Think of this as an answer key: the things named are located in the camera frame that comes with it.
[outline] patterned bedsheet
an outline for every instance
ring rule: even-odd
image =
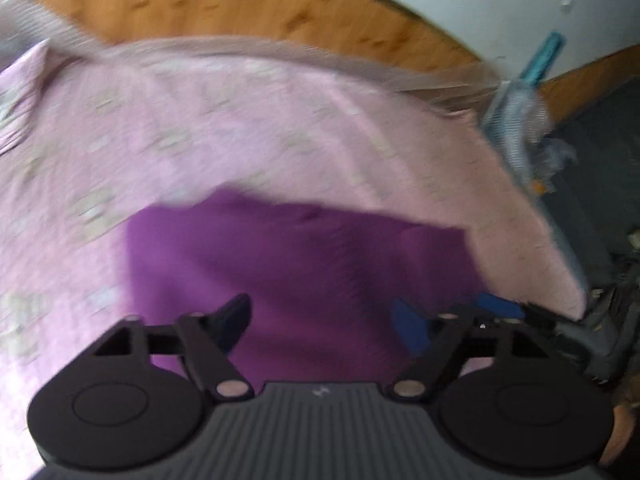
[[[135,311],[122,223],[153,202],[193,203],[235,182],[460,226],[496,294],[579,316],[582,293],[549,227],[472,119],[251,57],[62,68],[29,137],[0,156],[0,477],[41,463],[25,423],[38,387]]]

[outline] round black disc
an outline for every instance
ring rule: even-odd
[[[200,424],[200,393],[177,374],[147,367],[77,377],[60,374],[31,401],[29,429],[47,461],[134,468],[176,450]]]
[[[597,459],[613,425],[607,397],[551,360],[518,361],[447,387],[439,415],[450,436],[478,458],[517,470],[561,470]]]

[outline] wood grain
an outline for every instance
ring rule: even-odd
[[[468,64],[475,54],[389,0],[41,0],[104,40],[241,34],[289,40],[412,70]],[[546,82],[556,120],[639,73],[640,47]]]

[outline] pillow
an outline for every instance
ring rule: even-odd
[[[40,96],[48,44],[43,40],[32,46],[0,73],[0,155],[27,136]]]

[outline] teal object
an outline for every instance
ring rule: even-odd
[[[545,42],[531,58],[527,67],[520,74],[520,79],[533,88],[540,86],[546,73],[558,58],[560,51],[564,47],[564,43],[564,36],[559,32],[553,31],[549,34]]]

